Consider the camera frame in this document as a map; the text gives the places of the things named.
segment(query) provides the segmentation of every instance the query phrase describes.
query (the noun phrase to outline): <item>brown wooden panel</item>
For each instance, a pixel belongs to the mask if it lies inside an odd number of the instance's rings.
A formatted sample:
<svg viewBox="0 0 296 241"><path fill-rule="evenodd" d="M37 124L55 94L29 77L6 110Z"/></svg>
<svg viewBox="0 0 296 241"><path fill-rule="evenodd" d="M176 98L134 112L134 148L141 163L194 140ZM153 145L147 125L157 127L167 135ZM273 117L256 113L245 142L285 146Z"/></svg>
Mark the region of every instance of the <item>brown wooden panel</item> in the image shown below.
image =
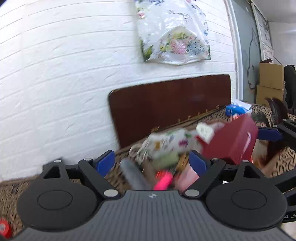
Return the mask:
<svg viewBox="0 0 296 241"><path fill-rule="evenodd" d="M113 90L108 99L123 148L153 130L230 104L230 76L208 75L136 85Z"/></svg>

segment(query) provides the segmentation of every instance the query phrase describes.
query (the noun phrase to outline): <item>floral plastic bag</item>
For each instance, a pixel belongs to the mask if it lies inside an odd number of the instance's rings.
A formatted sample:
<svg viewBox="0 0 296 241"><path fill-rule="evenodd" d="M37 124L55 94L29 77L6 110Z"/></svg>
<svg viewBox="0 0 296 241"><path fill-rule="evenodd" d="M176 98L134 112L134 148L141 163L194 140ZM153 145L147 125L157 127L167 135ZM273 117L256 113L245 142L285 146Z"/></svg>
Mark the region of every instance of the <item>floral plastic bag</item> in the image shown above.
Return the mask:
<svg viewBox="0 0 296 241"><path fill-rule="evenodd" d="M191 0L136 0L144 61L188 64L210 60L205 14Z"/></svg>

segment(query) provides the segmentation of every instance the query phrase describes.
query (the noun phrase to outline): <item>dark clothing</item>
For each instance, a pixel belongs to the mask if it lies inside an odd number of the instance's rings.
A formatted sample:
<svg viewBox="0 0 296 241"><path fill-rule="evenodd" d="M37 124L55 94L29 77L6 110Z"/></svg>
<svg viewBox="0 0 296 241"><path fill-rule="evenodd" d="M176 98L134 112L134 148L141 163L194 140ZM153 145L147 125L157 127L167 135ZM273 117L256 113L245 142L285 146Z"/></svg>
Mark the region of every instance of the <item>dark clothing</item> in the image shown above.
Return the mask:
<svg viewBox="0 0 296 241"><path fill-rule="evenodd" d="M294 65L287 65L284 68L284 81L287 95L285 101L288 108L296 109L296 71Z"/></svg>

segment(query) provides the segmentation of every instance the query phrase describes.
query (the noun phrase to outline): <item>blue package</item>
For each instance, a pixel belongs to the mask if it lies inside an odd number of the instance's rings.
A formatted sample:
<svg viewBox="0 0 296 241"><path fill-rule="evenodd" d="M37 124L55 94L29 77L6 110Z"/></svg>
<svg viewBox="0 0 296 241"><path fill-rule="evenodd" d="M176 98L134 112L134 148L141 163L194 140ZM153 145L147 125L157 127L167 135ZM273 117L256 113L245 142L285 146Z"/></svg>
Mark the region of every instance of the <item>blue package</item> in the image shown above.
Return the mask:
<svg viewBox="0 0 296 241"><path fill-rule="evenodd" d="M200 177L207 171L206 163L192 151L189 153L189 164Z"/></svg>
<svg viewBox="0 0 296 241"><path fill-rule="evenodd" d="M115 163L115 153L112 150L106 151L93 161L93 167L102 176L105 177Z"/></svg>
<svg viewBox="0 0 296 241"><path fill-rule="evenodd" d="M225 109L225 115L227 116L232 116L234 114L242 115L247 112L248 112L247 109L245 109L244 107L237 106L234 104L229 104L228 106L226 106L226 109Z"/></svg>

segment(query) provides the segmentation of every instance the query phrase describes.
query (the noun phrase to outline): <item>gray ribbed plate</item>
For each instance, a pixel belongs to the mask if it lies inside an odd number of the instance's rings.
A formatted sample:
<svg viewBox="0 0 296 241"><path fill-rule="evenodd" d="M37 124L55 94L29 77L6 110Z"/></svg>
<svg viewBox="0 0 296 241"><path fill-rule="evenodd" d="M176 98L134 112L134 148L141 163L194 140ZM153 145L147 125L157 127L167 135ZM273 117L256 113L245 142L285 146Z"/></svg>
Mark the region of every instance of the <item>gray ribbed plate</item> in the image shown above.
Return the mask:
<svg viewBox="0 0 296 241"><path fill-rule="evenodd" d="M286 241L279 228L247 232L226 227L200 201L178 191L127 191L119 200L106 201L84 225L64 232L27 228L14 241Z"/></svg>

